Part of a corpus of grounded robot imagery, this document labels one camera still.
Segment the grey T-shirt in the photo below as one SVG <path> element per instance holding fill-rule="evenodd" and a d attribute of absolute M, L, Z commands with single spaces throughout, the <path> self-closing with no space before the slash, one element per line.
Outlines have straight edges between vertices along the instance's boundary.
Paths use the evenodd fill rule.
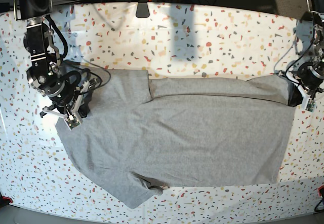
<path fill-rule="evenodd" d="M 150 80 L 112 70 L 90 114 L 56 130 L 74 167 L 129 208 L 164 186 L 275 183 L 295 110 L 278 76 Z"/>

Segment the red clamp left corner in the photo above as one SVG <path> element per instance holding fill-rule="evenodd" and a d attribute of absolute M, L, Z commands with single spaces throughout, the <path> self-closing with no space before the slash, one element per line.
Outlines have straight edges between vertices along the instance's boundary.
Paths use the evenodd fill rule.
<path fill-rule="evenodd" d="M 0 208 L 3 208 L 9 204 L 11 204 L 13 202 L 13 200 L 9 197 L 5 197 L 5 196 L 0 196 Z"/>

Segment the red clamp corner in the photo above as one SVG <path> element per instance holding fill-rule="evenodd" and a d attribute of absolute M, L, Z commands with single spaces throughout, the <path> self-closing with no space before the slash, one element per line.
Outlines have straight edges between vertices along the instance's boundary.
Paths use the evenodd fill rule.
<path fill-rule="evenodd" d="M 0 196 L 0 208 L 3 208 L 9 204 L 11 204 L 13 202 L 13 200 L 9 197 L 5 197 L 5 196 Z"/>
<path fill-rule="evenodd" d="M 320 206 L 321 205 L 323 206 L 323 202 L 324 202 L 324 189 L 323 189 L 323 185 L 318 188 L 318 193 L 319 193 L 319 196 L 321 197 L 321 200 L 317 203 L 317 205 L 314 208 L 314 212 L 315 213 L 323 212 L 323 209 L 320 209 Z"/>

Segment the red clamp right corner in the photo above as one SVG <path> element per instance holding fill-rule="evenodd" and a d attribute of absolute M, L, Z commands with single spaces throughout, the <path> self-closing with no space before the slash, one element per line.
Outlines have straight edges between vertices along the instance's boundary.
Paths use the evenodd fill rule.
<path fill-rule="evenodd" d="M 314 212 L 315 213 L 323 212 L 323 209 L 320 209 L 320 206 L 321 205 L 323 206 L 323 202 L 324 202 L 324 189 L 323 189 L 323 185 L 318 188 L 318 193 L 319 193 L 319 196 L 321 197 L 321 200 L 317 203 L 317 205 L 314 208 Z"/>

